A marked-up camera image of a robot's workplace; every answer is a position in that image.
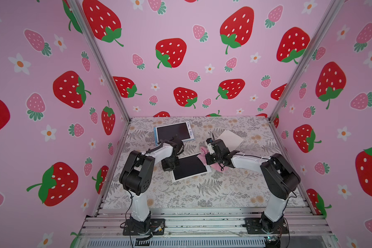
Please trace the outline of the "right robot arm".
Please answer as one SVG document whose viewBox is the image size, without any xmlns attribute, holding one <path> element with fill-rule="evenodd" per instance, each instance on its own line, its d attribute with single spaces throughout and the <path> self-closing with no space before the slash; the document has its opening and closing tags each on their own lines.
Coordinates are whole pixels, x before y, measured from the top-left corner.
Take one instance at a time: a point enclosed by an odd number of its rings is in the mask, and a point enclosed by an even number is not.
<svg viewBox="0 0 372 248">
<path fill-rule="evenodd" d="M 206 140 L 208 165 L 217 163 L 221 170 L 226 167 L 248 169 L 262 173 L 271 193 L 268 205 L 261 215 L 261 224 L 267 232 L 281 224 L 290 195 L 298 187 L 301 178 L 290 163 L 281 154 L 269 158 L 252 155 L 240 155 L 238 150 L 230 151 L 221 139 Z"/>
</svg>

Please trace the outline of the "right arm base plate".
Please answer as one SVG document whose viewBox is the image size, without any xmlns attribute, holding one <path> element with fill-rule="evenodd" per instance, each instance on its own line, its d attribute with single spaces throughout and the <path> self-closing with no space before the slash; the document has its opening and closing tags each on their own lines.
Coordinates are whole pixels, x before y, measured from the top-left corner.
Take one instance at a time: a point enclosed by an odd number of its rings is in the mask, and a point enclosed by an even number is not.
<svg viewBox="0 0 372 248">
<path fill-rule="evenodd" d="M 272 222 L 270 219 L 264 218 L 245 218 L 242 227 L 247 229 L 248 234 L 256 235 L 279 235 L 289 234 L 288 225 L 284 218 L 280 218 L 277 222 Z"/>
</svg>

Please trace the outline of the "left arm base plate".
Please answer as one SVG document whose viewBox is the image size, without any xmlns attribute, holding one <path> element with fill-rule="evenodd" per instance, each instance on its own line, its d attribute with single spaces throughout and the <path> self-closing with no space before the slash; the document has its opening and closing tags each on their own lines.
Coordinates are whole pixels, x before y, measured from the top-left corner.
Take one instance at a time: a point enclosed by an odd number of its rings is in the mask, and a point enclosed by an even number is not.
<svg viewBox="0 0 372 248">
<path fill-rule="evenodd" d="M 163 235 L 165 219 L 150 219 L 139 222 L 133 218 L 126 221 L 123 229 L 124 236 Z"/>
</svg>

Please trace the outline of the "pink fluffy cloth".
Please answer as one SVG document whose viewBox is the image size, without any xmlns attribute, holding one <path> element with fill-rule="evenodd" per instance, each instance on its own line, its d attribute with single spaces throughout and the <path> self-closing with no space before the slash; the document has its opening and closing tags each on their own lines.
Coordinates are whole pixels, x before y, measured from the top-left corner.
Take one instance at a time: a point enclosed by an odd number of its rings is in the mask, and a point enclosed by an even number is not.
<svg viewBox="0 0 372 248">
<path fill-rule="evenodd" d="M 200 159 L 203 165 L 208 165 L 206 160 L 206 155 L 208 154 L 209 150 L 206 147 L 200 147 L 200 153 L 197 157 Z M 221 173 L 226 172 L 229 169 L 229 167 L 220 167 L 218 163 L 211 164 L 210 167 Z"/>
</svg>

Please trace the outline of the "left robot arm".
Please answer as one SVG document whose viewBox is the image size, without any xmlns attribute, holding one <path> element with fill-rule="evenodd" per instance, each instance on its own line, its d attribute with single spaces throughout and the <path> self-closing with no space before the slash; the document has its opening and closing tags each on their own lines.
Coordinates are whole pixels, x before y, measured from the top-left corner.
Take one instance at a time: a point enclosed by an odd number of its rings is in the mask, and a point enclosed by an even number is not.
<svg viewBox="0 0 372 248">
<path fill-rule="evenodd" d="M 184 151 L 184 143 L 178 137 L 161 140 L 155 148 L 145 153 L 132 151 L 121 172 L 119 182 L 131 193 L 130 219 L 140 225 L 149 224 L 151 216 L 145 192 L 152 179 L 154 167 L 159 162 L 165 172 L 170 172 L 180 166 L 179 155 Z"/>
</svg>

